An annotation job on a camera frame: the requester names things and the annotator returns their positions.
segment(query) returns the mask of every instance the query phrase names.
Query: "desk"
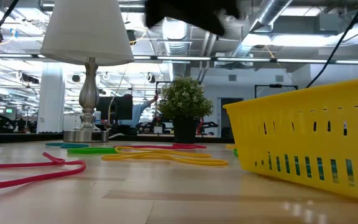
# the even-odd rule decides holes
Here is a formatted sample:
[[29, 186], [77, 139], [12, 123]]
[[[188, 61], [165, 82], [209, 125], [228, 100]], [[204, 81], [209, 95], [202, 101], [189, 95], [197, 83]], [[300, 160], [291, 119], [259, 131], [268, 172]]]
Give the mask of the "desk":
[[[113, 141], [109, 144], [133, 144]], [[0, 223], [240, 224], [358, 223], [358, 200], [262, 177], [241, 169], [224, 144], [205, 144], [228, 167], [173, 161], [102, 161], [67, 155], [45, 142], [0, 144], [0, 163], [43, 162], [48, 152], [83, 159], [78, 175], [0, 190]], [[0, 169], [0, 181], [69, 167]]]

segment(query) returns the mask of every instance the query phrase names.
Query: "red cord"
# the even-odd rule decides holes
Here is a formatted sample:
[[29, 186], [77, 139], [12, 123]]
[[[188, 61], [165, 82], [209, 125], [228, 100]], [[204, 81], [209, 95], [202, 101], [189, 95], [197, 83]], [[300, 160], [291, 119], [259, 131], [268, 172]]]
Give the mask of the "red cord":
[[196, 144], [180, 144], [175, 143], [172, 146], [127, 146], [134, 148], [151, 148], [151, 149], [206, 149], [206, 146], [200, 146]]
[[40, 167], [40, 166], [59, 166], [59, 165], [81, 165], [81, 167], [74, 169], [74, 170], [54, 172], [51, 174], [35, 175], [32, 177], [26, 177], [26, 178], [17, 179], [17, 180], [3, 181], [3, 182], [0, 182], [0, 189], [6, 188], [6, 187], [22, 185], [22, 184], [28, 184], [28, 183], [35, 182], [35, 181], [48, 180], [48, 179], [53, 179], [53, 178], [57, 178], [57, 177], [65, 177], [68, 175], [79, 174], [80, 172], [83, 172], [86, 169], [86, 164], [84, 161], [66, 162], [64, 159], [53, 157], [46, 152], [44, 152], [42, 155], [45, 156], [46, 158], [50, 159], [52, 162], [36, 162], [36, 163], [28, 163], [28, 164], [0, 164], [0, 168]]

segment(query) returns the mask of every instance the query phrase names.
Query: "air vent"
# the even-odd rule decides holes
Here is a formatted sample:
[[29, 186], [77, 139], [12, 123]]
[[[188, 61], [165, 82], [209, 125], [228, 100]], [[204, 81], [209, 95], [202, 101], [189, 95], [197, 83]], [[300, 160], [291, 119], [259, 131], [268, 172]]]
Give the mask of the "air vent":
[[284, 82], [284, 76], [283, 75], [276, 75], [276, 82]]
[[237, 81], [237, 75], [229, 75], [229, 82], [236, 82]]

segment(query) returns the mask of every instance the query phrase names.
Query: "white lampshade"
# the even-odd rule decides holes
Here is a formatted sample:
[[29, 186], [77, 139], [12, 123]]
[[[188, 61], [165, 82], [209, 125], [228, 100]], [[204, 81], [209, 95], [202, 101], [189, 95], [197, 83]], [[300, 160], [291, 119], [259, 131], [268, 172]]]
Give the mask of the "white lampshade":
[[117, 0], [56, 0], [41, 54], [60, 62], [98, 65], [134, 61]]

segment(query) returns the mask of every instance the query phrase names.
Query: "silver lamp base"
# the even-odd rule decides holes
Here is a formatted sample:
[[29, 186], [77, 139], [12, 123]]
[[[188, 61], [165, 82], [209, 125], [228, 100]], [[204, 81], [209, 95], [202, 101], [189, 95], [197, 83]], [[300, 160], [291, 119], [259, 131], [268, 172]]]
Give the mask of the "silver lamp base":
[[63, 142], [108, 142], [108, 131], [64, 131]]
[[109, 132], [100, 131], [94, 125], [94, 108], [99, 104], [99, 90], [96, 86], [96, 71], [98, 65], [95, 58], [88, 58], [85, 63], [86, 78], [80, 92], [80, 105], [82, 106], [81, 125], [72, 131], [64, 131], [64, 142], [108, 142]]

